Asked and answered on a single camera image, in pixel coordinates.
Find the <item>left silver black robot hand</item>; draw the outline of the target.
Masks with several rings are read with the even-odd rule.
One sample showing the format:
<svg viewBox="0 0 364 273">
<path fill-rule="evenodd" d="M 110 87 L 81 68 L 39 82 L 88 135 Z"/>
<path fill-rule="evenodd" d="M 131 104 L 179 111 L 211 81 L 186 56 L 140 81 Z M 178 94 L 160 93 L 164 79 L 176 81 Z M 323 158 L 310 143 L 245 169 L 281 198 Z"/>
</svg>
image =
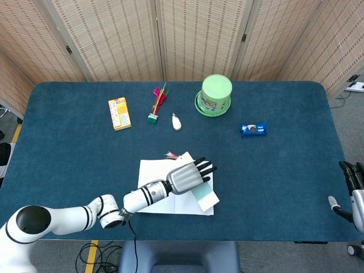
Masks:
<svg viewBox="0 0 364 273">
<path fill-rule="evenodd" d="M 205 162 L 205 158 L 199 158 L 191 163 L 178 167 L 167 174 L 166 181 L 163 185 L 166 192 L 175 195 L 182 195 L 193 188 L 206 183 L 210 180 L 208 176 L 213 173 L 217 167 L 212 167 L 212 162 Z"/>
</svg>

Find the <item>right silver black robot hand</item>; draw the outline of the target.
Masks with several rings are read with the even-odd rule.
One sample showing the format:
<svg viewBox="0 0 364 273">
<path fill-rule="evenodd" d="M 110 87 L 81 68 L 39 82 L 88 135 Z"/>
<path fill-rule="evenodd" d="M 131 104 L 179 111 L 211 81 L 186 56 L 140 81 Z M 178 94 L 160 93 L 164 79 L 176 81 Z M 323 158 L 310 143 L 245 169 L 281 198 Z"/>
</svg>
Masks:
<svg viewBox="0 0 364 273">
<path fill-rule="evenodd" d="M 360 162 L 356 162 L 356 164 L 346 161 L 338 163 L 344 173 L 352 212 L 341 209 L 333 196 L 328 197 L 330 208 L 340 217 L 353 223 L 355 228 L 364 234 L 364 165 Z"/>
</svg>

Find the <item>light blue tasselled bookmark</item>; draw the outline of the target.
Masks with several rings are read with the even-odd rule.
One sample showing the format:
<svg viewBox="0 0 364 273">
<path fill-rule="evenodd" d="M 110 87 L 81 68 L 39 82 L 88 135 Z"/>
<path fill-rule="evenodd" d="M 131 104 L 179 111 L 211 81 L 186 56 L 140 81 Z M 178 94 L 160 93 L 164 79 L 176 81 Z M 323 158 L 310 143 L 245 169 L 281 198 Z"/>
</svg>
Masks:
<svg viewBox="0 0 364 273">
<path fill-rule="evenodd" d="M 208 176 L 210 177 L 210 180 L 208 182 L 203 183 L 190 190 L 193 191 L 195 199 L 198 201 L 198 204 L 203 211 L 206 211 L 210 207 L 214 207 L 214 205 L 220 201 L 213 190 L 213 173 L 210 173 Z"/>
</svg>

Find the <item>white lined notebook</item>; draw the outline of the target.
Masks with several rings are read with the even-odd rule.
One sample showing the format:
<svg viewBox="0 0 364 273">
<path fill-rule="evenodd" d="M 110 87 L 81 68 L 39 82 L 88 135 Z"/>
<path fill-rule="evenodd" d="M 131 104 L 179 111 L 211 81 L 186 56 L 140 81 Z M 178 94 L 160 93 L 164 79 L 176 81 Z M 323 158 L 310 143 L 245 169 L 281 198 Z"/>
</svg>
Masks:
<svg viewBox="0 0 364 273">
<path fill-rule="evenodd" d="M 169 171 L 192 161 L 193 159 L 187 154 L 182 155 L 176 160 L 141 160 L 138 187 L 142 187 L 151 181 L 165 179 Z M 182 195 L 170 193 L 165 199 L 158 201 L 155 205 L 150 205 L 140 210 L 140 212 L 212 216 L 214 215 L 214 208 L 210 207 L 206 211 L 203 211 L 195 199 L 193 191 L 189 191 Z"/>
</svg>

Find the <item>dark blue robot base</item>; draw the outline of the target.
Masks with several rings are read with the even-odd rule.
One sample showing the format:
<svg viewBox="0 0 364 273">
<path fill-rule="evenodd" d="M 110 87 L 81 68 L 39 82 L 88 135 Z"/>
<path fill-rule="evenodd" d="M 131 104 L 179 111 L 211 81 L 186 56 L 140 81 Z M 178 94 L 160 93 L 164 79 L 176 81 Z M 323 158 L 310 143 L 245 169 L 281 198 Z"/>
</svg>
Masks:
<svg viewBox="0 0 364 273">
<path fill-rule="evenodd" d="M 241 273 L 236 241 L 125 241 L 118 273 Z"/>
</svg>

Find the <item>colourful feather shuttlecock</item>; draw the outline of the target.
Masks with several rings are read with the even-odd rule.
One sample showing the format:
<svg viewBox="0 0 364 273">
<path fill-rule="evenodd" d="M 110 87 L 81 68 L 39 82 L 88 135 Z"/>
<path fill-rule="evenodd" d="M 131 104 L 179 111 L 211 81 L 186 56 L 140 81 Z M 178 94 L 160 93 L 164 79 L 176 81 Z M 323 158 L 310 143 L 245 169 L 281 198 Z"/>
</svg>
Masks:
<svg viewBox="0 0 364 273">
<path fill-rule="evenodd" d="M 158 110 L 163 102 L 166 100 L 168 96 L 168 89 L 166 88 L 166 82 L 164 83 L 162 88 L 155 87 L 153 90 L 153 95 L 155 96 L 155 102 L 152 106 L 152 112 L 148 115 L 147 121 L 149 123 L 156 123 L 158 120 Z"/>
</svg>

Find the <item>blue cookie packet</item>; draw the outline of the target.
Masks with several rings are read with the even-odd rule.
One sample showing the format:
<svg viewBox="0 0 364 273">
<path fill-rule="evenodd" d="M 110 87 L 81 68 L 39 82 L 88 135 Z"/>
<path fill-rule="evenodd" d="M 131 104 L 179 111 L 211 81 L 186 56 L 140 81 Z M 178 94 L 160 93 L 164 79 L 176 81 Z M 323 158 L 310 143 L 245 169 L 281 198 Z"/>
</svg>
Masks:
<svg viewBox="0 0 364 273">
<path fill-rule="evenodd" d="M 257 124 L 243 124 L 239 125 L 239 130 L 241 137 L 246 136 L 265 136 L 267 135 L 267 123 L 257 123 Z"/>
</svg>

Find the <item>dark blue table cloth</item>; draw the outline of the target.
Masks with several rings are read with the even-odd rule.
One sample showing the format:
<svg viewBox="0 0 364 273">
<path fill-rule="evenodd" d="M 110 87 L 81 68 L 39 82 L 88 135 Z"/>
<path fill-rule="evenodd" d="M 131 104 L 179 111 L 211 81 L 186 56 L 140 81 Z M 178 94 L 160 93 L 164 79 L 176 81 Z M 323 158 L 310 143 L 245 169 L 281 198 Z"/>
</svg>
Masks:
<svg viewBox="0 0 364 273">
<path fill-rule="evenodd" d="M 156 124 L 147 121 L 154 82 L 44 82 L 29 99 L 2 187 L 0 227 L 19 208 L 84 206 L 138 185 L 143 159 L 166 152 L 205 157 L 217 170 L 212 216 L 138 213 L 132 227 L 99 224 L 72 239 L 358 241 L 330 208 L 350 197 L 344 159 L 324 88 L 310 81 L 234 82 L 231 107 L 209 118 L 195 108 L 199 82 L 169 82 Z M 131 127 L 115 131 L 108 101 L 125 97 Z M 176 131 L 172 113 L 182 125 Z M 267 123 L 241 137 L 239 125 Z"/>
</svg>

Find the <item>yellow cardboard box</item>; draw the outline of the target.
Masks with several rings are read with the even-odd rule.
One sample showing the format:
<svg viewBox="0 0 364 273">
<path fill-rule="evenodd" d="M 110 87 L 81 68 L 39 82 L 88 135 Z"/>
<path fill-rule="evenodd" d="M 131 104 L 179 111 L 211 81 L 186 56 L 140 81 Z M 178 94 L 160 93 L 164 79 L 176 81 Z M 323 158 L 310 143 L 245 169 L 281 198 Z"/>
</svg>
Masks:
<svg viewBox="0 0 364 273">
<path fill-rule="evenodd" d="M 113 129 L 115 131 L 131 127 L 131 119 L 125 97 L 108 101 Z"/>
</svg>

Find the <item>green plastic bucket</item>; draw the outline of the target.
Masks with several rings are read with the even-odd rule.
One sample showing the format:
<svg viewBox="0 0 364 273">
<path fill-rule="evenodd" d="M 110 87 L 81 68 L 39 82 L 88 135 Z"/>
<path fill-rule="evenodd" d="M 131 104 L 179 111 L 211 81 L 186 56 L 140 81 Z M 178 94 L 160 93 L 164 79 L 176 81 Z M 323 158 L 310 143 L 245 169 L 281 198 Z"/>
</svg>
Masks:
<svg viewBox="0 0 364 273">
<path fill-rule="evenodd" d="M 201 90 L 195 97 L 195 108 L 207 117 L 225 114 L 231 105 L 231 81 L 224 75 L 213 74 L 206 77 Z"/>
</svg>

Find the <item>white power strip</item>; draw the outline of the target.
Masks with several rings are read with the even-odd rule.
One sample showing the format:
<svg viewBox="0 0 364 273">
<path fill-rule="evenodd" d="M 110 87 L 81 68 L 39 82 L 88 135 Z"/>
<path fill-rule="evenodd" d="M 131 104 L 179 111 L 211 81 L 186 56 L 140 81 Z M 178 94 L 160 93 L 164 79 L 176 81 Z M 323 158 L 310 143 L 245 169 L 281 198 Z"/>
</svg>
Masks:
<svg viewBox="0 0 364 273">
<path fill-rule="evenodd" d="M 345 91 L 364 93 L 364 82 L 352 82 Z"/>
</svg>

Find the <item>woven bamboo folding screen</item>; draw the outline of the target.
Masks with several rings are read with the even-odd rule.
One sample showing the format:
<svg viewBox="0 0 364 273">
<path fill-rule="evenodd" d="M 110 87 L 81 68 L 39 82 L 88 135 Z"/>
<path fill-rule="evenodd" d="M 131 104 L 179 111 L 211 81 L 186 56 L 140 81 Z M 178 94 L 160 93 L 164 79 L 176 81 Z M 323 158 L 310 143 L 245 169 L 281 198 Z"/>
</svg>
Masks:
<svg viewBox="0 0 364 273">
<path fill-rule="evenodd" d="M 19 117 L 41 82 L 218 73 L 334 98 L 363 70 L 364 0 L 0 0 L 0 104 Z"/>
</svg>

